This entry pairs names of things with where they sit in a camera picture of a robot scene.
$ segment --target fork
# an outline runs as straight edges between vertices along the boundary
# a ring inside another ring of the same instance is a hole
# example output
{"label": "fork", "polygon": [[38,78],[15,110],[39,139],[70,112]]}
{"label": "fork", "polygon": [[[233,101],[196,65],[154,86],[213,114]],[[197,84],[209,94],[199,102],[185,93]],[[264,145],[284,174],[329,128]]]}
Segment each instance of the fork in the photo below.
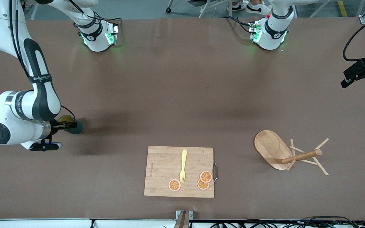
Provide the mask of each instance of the fork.
{"label": "fork", "polygon": [[182,150],[182,165],[180,172],[180,182],[184,183],[185,181],[185,160],[187,159],[187,150]]}

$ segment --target sneaker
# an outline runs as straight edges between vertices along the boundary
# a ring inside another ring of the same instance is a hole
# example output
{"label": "sneaker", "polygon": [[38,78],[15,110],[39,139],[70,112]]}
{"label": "sneaker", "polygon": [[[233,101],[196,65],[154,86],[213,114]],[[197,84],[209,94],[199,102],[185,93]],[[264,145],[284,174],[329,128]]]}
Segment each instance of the sneaker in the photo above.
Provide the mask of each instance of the sneaker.
{"label": "sneaker", "polygon": [[251,3],[249,3],[246,6],[246,12],[248,13],[258,13],[258,14],[262,14],[262,15],[267,15],[269,13],[271,13],[271,8],[266,6],[264,4],[264,2],[261,2],[257,5],[252,5]]}
{"label": "sneaker", "polygon": [[236,6],[232,5],[232,11],[242,11],[246,9],[246,6],[249,4],[249,1],[242,0],[236,4]]}

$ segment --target metal handle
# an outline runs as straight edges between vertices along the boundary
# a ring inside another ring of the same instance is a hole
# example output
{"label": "metal handle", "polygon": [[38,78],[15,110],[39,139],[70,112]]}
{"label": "metal handle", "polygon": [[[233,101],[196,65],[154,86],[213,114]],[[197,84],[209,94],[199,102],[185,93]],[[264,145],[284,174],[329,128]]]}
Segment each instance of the metal handle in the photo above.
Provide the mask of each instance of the metal handle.
{"label": "metal handle", "polygon": [[213,176],[213,184],[215,184],[216,180],[218,179],[218,165],[216,164],[215,160],[213,160],[212,176]]}

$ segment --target citrus slice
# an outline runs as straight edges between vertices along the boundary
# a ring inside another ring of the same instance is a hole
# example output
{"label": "citrus slice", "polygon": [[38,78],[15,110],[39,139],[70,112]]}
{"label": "citrus slice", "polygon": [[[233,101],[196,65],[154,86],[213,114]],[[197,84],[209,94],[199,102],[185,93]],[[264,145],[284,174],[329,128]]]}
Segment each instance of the citrus slice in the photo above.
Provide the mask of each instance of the citrus slice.
{"label": "citrus slice", "polygon": [[179,180],[177,179],[172,179],[170,180],[170,182],[168,183],[168,188],[173,191],[173,192],[176,192],[178,190],[180,190],[181,188],[181,183]]}
{"label": "citrus slice", "polygon": [[200,174],[200,180],[204,183],[209,183],[212,180],[212,173],[204,171]]}
{"label": "citrus slice", "polygon": [[204,183],[204,182],[201,181],[201,179],[198,179],[197,186],[201,190],[207,190],[210,186],[210,183]]}

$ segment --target white robotic arm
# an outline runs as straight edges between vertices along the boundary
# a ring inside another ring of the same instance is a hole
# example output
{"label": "white robotic arm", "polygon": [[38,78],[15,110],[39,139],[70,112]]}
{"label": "white robotic arm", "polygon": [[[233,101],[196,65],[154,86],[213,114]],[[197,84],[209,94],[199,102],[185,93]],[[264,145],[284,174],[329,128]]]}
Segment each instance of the white robotic arm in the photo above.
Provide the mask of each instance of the white robotic arm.
{"label": "white robotic arm", "polygon": [[[83,12],[64,0],[34,0],[49,4],[67,14],[80,29],[84,43],[95,52],[114,44],[115,26],[102,20],[89,8],[96,0],[73,0]],[[0,0],[0,50],[19,59],[33,90],[6,91],[0,95],[0,144],[21,144],[29,150],[57,150],[52,143],[58,130],[77,127],[77,122],[55,120],[61,109],[42,50],[32,40],[19,0]]]}
{"label": "white robotic arm", "polygon": [[262,18],[250,24],[250,39],[261,48],[274,50],[284,42],[288,25],[294,18],[293,5],[306,5],[319,0],[268,0],[272,4],[270,17]]}

